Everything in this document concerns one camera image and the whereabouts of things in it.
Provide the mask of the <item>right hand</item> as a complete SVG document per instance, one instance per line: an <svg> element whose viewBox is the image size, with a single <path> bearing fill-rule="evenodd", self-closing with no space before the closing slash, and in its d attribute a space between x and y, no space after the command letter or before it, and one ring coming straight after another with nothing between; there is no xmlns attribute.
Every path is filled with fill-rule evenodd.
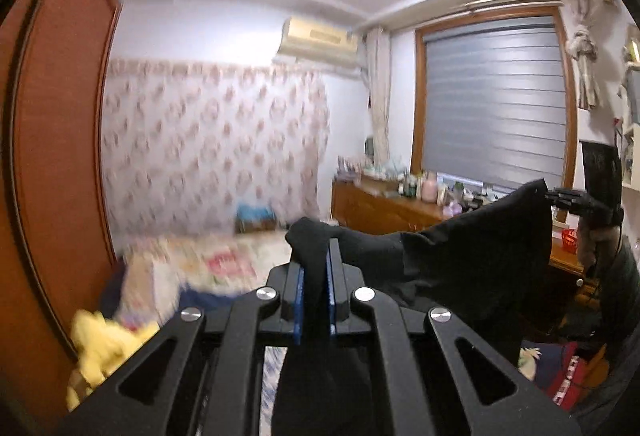
<svg viewBox="0 0 640 436"><path fill-rule="evenodd" d="M593 229L585 219L580 219L576 230L577 260L585 273L592 268L604 269L615 260L620 243L620 227Z"/></svg>

